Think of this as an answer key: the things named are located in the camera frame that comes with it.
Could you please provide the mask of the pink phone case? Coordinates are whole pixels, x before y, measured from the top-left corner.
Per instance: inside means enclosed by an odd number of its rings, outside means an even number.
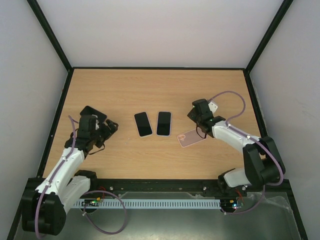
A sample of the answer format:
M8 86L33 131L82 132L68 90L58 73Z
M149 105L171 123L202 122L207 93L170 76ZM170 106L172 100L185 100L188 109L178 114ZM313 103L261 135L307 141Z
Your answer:
M191 145L197 144L204 141L207 136L200 130L193 129L177 136L177 140L182 148L189 147Z

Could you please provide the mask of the black phone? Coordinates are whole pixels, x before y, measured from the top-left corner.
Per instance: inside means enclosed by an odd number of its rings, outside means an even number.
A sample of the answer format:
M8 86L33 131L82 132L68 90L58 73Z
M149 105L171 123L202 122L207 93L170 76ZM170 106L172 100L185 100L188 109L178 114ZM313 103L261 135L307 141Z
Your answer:
M94 115L97 117L99 123L104 123L107 119L107 115L94 109L93 107L87 105L83 108L83 110L80 112L80 116L84 115Z

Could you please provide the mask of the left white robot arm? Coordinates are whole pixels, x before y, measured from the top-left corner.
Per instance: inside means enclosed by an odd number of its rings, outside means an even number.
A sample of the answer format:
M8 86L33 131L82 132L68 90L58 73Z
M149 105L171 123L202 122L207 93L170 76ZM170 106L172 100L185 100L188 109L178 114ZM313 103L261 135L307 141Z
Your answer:
M94 147L101 148L119 125L97 115L82 115L79 121L70 119L72 132L64 150L49 175L34 190L22 195L22 229L34 232L40 240L46 235L58 235L74 203L92 185L86 175L74 175Z

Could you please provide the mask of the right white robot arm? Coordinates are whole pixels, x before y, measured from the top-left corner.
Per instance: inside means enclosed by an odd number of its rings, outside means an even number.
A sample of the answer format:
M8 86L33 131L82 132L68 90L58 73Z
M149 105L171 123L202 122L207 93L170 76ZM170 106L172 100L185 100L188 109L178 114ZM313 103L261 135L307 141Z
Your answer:
M284 163L275 141L246 133L221 116L214 116L214 102L198 99L192 102L188 118L205 137L227 143L243 156L243 168L234 168L218 176L218 191L229 196L240 186L278 186L284 180Z

